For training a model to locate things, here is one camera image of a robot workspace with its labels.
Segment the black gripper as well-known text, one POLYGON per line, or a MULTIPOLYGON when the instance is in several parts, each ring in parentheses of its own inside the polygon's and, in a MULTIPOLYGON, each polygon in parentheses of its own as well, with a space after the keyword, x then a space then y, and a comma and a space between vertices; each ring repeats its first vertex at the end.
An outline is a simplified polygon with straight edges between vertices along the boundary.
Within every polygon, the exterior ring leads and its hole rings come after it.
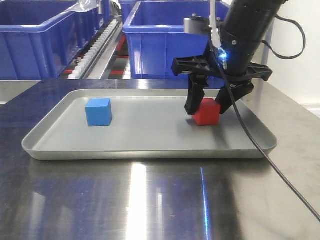
MULTIPOLYGON (((224 71, 231 84, 240 84, 254 78, 268 81, 273 71, 266 65, 252 63, 251 60, 259 43, 241 39, 220 28, 221 46, 226 52, 227 69, 224 71)), ((222 78, 218 65, 214 63, 213 53, 207 46, 202 55, 175 58, 171 65, 175 76, 188 74, 188 92, 185 110, 188 115, 195 115, 205 96, 204 88, 208 87, 208 77, 222 78)), ((255 86, 252 83, 231 87, 234 101, 250 94, 255 86)), ((215 101, 220 104, 220 114, 224 114, 232 105, 227 86, 223 86, 215 101)))

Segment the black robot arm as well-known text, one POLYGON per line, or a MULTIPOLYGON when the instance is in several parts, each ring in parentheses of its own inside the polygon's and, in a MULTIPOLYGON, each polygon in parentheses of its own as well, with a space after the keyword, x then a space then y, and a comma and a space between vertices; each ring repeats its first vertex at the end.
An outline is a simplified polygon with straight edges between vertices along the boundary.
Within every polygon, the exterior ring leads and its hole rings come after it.
POLYGON ((177 57, 171 66, 175 75, 188 75, 184 106, 188 115, 199 110, 209 77, 224 80, 215 99, 221 114, 254 90, 253 79, 269 79, 272 70, 252 58, 283 4, 283 0, 235 0, 221 22, 215 16, 188 18, 191 27, 208 36, 202 55, 177 57))

